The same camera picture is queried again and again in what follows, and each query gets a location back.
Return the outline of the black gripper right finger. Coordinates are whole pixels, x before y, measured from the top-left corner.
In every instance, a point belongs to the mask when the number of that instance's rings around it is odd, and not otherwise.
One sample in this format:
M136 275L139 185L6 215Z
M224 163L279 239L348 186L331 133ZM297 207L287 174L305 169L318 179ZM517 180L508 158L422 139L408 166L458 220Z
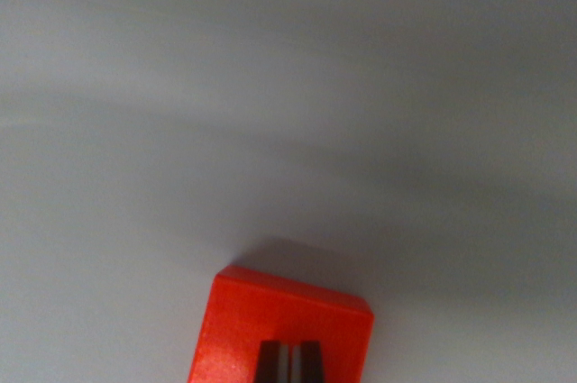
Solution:
M292 383L324 383L325 371L319 341L304 341L292 349Z

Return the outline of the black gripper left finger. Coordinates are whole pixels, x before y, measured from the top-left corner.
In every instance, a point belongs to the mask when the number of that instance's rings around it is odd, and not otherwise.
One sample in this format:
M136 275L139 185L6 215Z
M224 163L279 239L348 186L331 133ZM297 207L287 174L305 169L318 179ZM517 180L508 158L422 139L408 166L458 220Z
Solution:
M280 341L262 341L254 383L289 383L289 346Z

